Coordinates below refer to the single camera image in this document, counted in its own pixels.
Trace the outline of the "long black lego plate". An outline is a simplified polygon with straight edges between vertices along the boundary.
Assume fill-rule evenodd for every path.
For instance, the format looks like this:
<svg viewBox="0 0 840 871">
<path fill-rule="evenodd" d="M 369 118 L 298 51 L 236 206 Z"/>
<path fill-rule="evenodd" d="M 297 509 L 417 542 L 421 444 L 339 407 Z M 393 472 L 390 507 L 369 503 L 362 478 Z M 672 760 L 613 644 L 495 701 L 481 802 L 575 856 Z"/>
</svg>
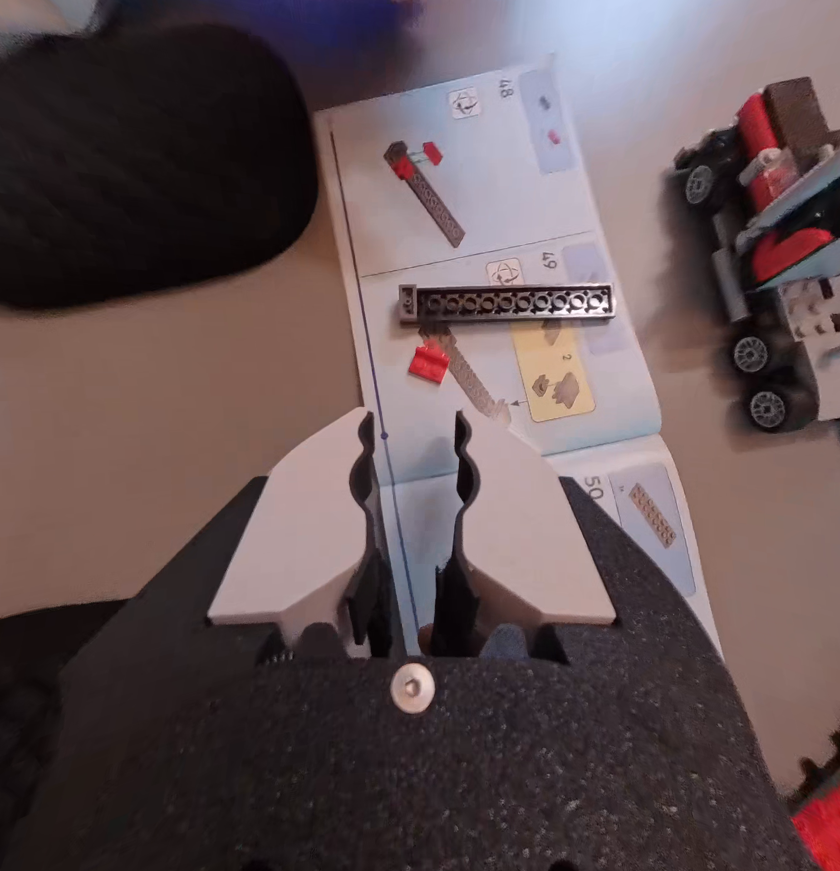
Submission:
<svg viewBox="0 0 840 871">
<path fill-rule="evenodd" d="M 609 321 L 617 312 L 607 282 L 524 286 L 417 286 L 418 325 L 517 321 Z"/>
</svg>

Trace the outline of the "grey red lego assembly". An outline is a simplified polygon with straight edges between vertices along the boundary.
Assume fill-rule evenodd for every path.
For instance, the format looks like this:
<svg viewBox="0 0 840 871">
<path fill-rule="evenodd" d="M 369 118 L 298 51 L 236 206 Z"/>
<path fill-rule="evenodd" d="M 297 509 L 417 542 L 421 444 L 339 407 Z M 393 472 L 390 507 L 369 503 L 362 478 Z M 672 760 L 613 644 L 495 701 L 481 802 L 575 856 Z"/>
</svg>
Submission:
<svg viewBox="0 0 840 871">
<path fill-rule="evenodd" d="M 793 823 L 822 870 L 840 870 L 840 779 L 814 792 L 793 815 Z"/>
</svg>

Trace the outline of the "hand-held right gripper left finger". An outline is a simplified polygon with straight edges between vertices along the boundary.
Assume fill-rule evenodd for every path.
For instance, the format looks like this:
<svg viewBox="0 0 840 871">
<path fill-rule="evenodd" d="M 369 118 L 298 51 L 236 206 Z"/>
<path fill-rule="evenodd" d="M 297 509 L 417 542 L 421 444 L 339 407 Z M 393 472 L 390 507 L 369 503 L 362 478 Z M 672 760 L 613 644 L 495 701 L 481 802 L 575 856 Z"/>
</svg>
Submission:
<svg viewBox="0 0 840 871">
<path fill-rule="evenodd" d="M 323 624 L 354 654 L 393 648 L 393 581 L 374 466 L 373 412 L 359 407 L 270 471 L 209 607 L 215 626 L 273 625 L 289 644 Z"/>
</svg>

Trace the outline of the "black quilted wrist pad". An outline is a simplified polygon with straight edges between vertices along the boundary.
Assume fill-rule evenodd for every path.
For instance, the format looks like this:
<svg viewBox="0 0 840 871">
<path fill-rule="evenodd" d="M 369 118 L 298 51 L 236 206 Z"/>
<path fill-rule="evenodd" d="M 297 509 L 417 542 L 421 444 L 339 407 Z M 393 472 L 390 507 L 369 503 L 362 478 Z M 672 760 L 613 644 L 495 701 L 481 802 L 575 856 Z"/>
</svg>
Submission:
<svg viewBox="0 0 840 871">
<path fill-rule="evenodd" d="M 71 604 L 0 619 L 0 867 L 54 754 L 60 672 L 125 604 Z"/>
<path fill-rule="evenodd" d="M 304 233 L 309 112 L 222 24 L 44 38 L 0 60 L 0 307 L 83 308 L 243 273 Z"/>
</svg>

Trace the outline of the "open lego instruction booklet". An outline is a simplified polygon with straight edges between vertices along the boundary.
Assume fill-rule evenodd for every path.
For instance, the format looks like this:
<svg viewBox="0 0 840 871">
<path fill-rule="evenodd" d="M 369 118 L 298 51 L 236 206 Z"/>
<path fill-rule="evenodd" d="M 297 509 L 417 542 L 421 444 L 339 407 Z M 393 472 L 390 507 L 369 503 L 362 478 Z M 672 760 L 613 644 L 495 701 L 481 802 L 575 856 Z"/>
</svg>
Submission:
<svg viewBox="0 0 840 871">
<path fill-rule="evenodd" d="M 639 545 L 720 650 L 685 492 L 604 238 L 555 58 L 321 111 L 334 224 L 408 648 L 433 619 L 461 500 L 456 413 L 547 458 Z M 399 286 L 607 282 L 609 321 L 403 325 Z M 435 385 L 417 346 L 450 357 Z"/>
</svg>

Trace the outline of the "black red lego truck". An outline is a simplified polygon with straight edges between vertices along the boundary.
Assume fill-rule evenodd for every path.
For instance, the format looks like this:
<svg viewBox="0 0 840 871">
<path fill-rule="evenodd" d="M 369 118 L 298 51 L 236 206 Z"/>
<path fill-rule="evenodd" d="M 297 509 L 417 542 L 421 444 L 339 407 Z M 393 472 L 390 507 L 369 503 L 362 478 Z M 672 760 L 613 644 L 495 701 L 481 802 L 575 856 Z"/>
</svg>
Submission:
<svg viewBox="0 0 840 871">
<path fill-rule="evenodd" d="M 752 93 L 672 170 L 717 243 L 726 357 L 746 419 L 767 434 L 840 421 L 840 128 L 812 79 Z"/>
</svg>

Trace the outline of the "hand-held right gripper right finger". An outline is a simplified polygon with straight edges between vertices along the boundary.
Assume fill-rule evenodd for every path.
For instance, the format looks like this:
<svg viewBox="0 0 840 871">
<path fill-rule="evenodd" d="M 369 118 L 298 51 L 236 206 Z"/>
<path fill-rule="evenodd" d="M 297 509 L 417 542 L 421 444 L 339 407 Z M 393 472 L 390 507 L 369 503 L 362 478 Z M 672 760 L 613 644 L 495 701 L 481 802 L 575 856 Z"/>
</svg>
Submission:
<svg viewBox="0 0 840 871">
<path fill-rule="evenodd" d="M 552 466 L 473 408 L 456 413 L 457 495 L 447 562 L 436 570 L 434 654 L 472 656 L 501 625 L 528 641 L 552 626 L 617 614 Z"/>
</svg>

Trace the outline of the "small red lego brick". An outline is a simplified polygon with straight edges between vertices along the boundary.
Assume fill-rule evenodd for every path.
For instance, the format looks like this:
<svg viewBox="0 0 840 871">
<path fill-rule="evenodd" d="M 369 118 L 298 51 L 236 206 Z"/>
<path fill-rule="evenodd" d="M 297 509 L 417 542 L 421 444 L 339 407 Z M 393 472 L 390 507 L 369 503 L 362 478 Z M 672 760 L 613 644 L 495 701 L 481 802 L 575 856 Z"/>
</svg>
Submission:
<svg viewBox="0 0 840 871">
<path fill-rule="evenodd" d="M 441 385 L 447 375 L 450 357 L 434 340 L 426 340 L 414 350 L 408 374 L 425 382 Z"/>
</svg>

